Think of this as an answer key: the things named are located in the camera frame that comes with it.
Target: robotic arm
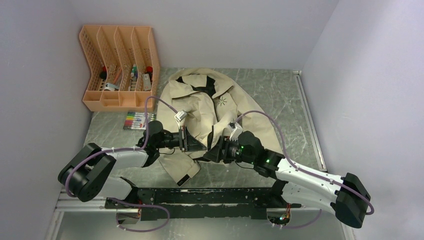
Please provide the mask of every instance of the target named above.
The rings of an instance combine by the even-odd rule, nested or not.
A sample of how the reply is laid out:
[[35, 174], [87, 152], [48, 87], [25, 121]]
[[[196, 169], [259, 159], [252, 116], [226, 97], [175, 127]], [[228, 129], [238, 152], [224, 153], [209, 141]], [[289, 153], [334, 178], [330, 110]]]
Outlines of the robotic arm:
[[[99, 195], [137, 203], [139, 189], [125, 178], [110, 177], [112, 169], [148, 167], [159, 157], [161, 148], [179, 147], [183, 152], [206, 150], [184, 126], [176, 133], [164, 130], [159, 121], [149, 122], [148, 127], [149, 136], [145, 131], [137, 146], [130, 151], [115, 152], [113, 148], [87, 144], [60, 172], [59, 182], [65, 185], [71, 171], [87, 157], [109, 150], [109, 153], [102, 153], [80, 167], [70, 178], [69, 190], [82, 202]], [[221, 136], [218, 143], [203, 155], [206, 161], [252, 164], [261, 176], [276, 180], [274, 186], [278, 185], [278, 197], [282, 202], [319, 208], [334, 214], [348, 226], [362, 227], [371, 197], [357, 176], [351, 173], [333, 175], [303, 166], [286, 159], [281, 153], [265, 149], [259, 138], [249, 131], [243, 132], [237, 123], [230, 123], [229, 127], [233, 134]], [[145, 139], [148, 142], [144, 150], [136, 150], [145, 144]]]

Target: pack of markers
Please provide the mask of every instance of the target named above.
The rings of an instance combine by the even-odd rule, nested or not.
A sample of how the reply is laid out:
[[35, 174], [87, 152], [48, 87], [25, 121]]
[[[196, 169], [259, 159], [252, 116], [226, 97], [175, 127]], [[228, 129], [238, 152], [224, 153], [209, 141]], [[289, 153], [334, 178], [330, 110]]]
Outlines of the pack of markers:
[[[156, 119], [156, 114], [147, 113], [148, 121], [154, 121]], [[123, 129], [133, 129], [133, 130], [145, 130], [145, 121], [146, 116], [144, 112], [135, 112], [129, 111], [126, 114], [125, 123], [123, 124]]]

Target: black cable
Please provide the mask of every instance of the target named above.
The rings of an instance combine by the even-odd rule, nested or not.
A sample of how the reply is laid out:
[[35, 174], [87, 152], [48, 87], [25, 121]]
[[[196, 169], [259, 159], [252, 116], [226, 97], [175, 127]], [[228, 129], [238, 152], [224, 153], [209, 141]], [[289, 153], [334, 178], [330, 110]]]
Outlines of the black cable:
[[161, 152], [159, 152], [159, 154], [164, 154], [164, 155], [172, 155], [174, 153], [175, 153], [175, 148], [173, 149], [173, 152], [172, 153], [161, 153]]
[[239, 166], [240, 168], [242, 168], [242, 169], [254, 169], [253, 167], [244, 167], [244, 166], [240, 166], [236, 161], [235, 161], [235, 164], [237, 164], [237, 166]]

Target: jacket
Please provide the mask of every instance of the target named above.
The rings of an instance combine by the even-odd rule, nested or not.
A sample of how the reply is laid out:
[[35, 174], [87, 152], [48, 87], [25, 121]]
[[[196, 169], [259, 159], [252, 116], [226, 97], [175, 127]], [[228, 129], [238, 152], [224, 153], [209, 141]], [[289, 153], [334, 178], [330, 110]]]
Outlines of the jacket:
[[[263, 112], [235, 81], [208, 68], [187, 68], [171, 75], [160, 98], [177, 111], [188, 112], [184, 123], [188, 132], [209, 148], [217, 144], [220, 136], [230, 135], [227, 125], [239, 115], [249, 110]], [[175, 113], [165, 104], [158, 103], [157, 120], [162, 122], [163, 129], [172, 133], [178, 132], [174, 116]], [[244, 131], [251, 131], [259, 138], [264, 148], [282, 152], [274, 127], [266, 116], [250, 113], [242, 118], [241, 126]], [[181, 186], [200, 170], [200, 165], [193, 159], [202, 157], [205, 152], [181, 152], [177, 149], [172, 155], [161, 154], [158, 160]]]

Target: table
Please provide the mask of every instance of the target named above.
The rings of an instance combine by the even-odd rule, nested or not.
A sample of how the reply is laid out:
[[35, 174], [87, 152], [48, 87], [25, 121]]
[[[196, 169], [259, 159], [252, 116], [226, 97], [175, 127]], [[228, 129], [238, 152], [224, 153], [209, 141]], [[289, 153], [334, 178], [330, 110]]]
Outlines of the table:
[[[181, 69], [163, 67], [160, 70], [158, 96], [161, 95], [169, 77]], [[276, 120], [282, 128], [287, 151], [292, 160], [317, 170], [326, 170], [299, 75], [293, 74], [291, 70], [243, 68], [214, 70], [235, 80]], [[124, 130], [126, 115], [126, 112], [95, 112], [85, 144], [96, 143], [106, 148], [134, 146], [143, 132]], [[262, 177], [255, 171], [243, 169], [236, 164], [225, 167], [222, 164], [200, 162], [200, 166], [201, 170], [183, 185], [184, 188], [271, 187], [275, 182], [272, 178]], [[117, 170], [112, 172], [111, 176], [123, 176], [140, 188], [178, 187], [159, 161], [147, 168], [131, 167]]]

